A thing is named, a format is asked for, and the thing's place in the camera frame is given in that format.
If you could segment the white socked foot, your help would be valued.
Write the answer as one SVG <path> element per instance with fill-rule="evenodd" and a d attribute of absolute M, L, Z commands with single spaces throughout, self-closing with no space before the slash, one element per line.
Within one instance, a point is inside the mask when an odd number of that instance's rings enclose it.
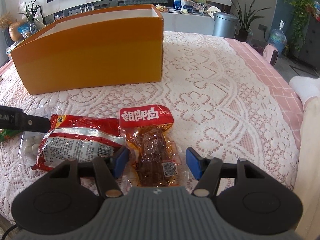
<path fill-rule="evenodd" d="M 308 101 L 320 97 L 319 82 L 320 78 L 295 76 L 290 80 L 289 85 L 300 98 L 303 107 L 305 107 Z"/>

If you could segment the red foil snack bag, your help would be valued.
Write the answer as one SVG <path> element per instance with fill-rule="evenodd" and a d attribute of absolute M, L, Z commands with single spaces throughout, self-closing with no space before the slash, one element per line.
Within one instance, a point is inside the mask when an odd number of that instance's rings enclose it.
<path fill-rule="evenodd" d="M 111 157 L 125 145 L 116 118 L 53 114 L 39 145 L 33 170 L 50 171 L 64 160 L 81 163 Z"/>

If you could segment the grey metal trash bin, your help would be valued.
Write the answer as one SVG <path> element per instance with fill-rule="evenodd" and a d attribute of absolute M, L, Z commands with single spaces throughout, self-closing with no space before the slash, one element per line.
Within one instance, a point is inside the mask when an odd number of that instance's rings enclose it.
<path fill-rule="evenodd" d="M 225 38 L 235 38 L 238 18 L 232 14 L 217 12 L 214 14 L 213 35 Z"/>

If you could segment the small left potted plant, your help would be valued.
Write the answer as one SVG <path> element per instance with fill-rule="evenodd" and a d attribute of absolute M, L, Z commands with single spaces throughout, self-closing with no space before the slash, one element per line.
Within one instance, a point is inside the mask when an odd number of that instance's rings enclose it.
<path fill-rule="evenodd" d="M 31 34 L 35 34 L 40 27 L 43 26 L 43 22 L 39 19 L 39 14 L 37 13 L 41 6 L 36 4 L 37 0 L 29 1 L 29 3 L 24 4 L 24 12 L 18 12 L 19 14 L 24 15 L 29 24 L 29 31 Z"/>

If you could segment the clear bag white candies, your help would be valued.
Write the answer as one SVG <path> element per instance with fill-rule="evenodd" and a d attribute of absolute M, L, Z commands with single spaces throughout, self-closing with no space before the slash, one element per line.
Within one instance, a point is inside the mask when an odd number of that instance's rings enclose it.
<path fill-rule="evenodd" d="M 20 143 L 20 156 L 35 159 L 38 155 L 39 145 L 45 133 L 24 132 Z"/>

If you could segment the potted green plant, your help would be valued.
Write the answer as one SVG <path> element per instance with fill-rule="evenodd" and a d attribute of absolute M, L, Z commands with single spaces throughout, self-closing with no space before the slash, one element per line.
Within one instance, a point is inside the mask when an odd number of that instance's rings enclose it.
<path fill-rule="evenodd" d="M 247 9 L 247 5 L 245 3 L 244 8 L 241 8 L 241 5 L 238 0 L 230 0 L 232 5 L 236 8 L 238 22 L 240 24 L 239 32 L 238 32 L 238 41 L 246 42 L 249 34 L 249 28 L 253 21 L 264 18 L 264 16 L 258 15 L 258 12 L 267 10 L 268 8 L 263 9 L 255 9 L 253 10 L 253 5 L 256 0 L 253 0 L 249 5 L 249 9 Z"/>

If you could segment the brown round vase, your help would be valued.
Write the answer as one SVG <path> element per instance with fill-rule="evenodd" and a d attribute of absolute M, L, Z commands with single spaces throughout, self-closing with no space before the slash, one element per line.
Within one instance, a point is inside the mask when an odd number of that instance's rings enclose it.
<path fill-rule="evenodd" d="M 18 28 L 21 27 L 24 24 L 22 21 L 16 21 L 12 22 L 12 24 L 9 26 L 8 31 L 11 39 L 14 42 L 20 41 L 23 39 L 22 34 L 18 31 Z"/>

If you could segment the pink lace tablecloth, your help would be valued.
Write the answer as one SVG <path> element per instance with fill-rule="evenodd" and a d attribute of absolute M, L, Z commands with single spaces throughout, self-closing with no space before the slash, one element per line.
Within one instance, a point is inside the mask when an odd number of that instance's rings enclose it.
<path fill-rule="evenodd" d="M 13 62 L 1 104 L 31 115 L 117 117 L 125 107 L 159 104 L 174 117 L 170 136 L 228 163 L 245 158 L 292 189 L 297 176 L 302 104 L 251 46 L 201 34 L 165 32 L 160 82 L 30 95 Z"/>

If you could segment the grey drawer cabinet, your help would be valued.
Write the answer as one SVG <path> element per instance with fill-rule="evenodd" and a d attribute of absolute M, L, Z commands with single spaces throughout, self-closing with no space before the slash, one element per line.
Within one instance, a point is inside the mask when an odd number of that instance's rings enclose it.
<path fill-rule="evenodd" d="M 310 17 L 308 29 L 305 35 L 305 43 L 302 46 L 299 59 L 313 67 L 319 72 L 319 54 L 320 54 L 320 34 L 319 22 Z"/>

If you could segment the hanging ivy plant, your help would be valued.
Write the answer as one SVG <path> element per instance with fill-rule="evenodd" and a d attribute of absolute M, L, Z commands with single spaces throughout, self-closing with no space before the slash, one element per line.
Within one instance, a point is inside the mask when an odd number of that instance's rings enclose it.
<path fill-rule="evenodd" d="M 292 36 L 291 45 L 296 51 L 300 51 L 304 41 L 304 29 L 308 23 L 310 15 L 314 12 L 313 0 L 285 0 L 293 7 L 292 11 Z"/>

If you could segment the orange cardboard box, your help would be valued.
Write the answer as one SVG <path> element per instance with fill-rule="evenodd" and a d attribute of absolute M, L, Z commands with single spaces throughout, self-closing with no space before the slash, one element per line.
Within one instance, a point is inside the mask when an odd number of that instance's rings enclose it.
<path fill-rule="evenodd" d="M 153 5 L 127 5 L 68 16 L 11 51 L 32 95 L 158 82 L 164 19 Z"/>

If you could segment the blue water jug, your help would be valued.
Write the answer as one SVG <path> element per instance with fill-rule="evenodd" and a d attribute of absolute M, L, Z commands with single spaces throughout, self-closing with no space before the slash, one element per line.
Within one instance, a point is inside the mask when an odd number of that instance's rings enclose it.
<path fill-rule="evenodd" d="M 287 38 L 283 32 L 284 25 L 285 25 L 285 22 L 281 20 L 279 24 L 279 28 L 272 29 L 270 31 L 270 35 L 268 38 L 268 44 L 273 45 L 278 50 L 279 55 L 283 52 L 287 44 Z"/>

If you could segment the red braised meat packet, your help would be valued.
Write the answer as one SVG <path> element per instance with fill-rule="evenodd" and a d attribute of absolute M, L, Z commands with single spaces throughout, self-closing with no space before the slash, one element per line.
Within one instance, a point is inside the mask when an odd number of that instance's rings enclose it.
<path fill-rule="evenodd" d="M 132 153 L 128 175 L 132 185 L 178 185 L 178 166 L 182 161 L 169 136 L 173 124 L 170 109 L 159 104 L 120 109 L 120 133 Z"/>

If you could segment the green snack packet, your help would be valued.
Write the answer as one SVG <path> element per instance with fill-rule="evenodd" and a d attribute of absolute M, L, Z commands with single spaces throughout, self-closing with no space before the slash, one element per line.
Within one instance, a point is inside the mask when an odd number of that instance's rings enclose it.
<path fill-rule="evenodd" d="M 5 142 L 9 139 L 12 139 L 21 133 L 22 132 L 18 130 L 0 129 L 0 142 Z"/>

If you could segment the pink small heater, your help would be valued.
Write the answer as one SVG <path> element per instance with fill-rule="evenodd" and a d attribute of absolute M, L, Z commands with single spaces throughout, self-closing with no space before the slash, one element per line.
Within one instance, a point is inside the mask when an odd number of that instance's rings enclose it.
<path fill-rule="evenodd" d="M 277 48 L 268 43 L 266 47 L 264 48 L 262 57 L 272 66 L 274 67 L 276 65 L 277 59 L 279 56 L 279 51 Z"/>

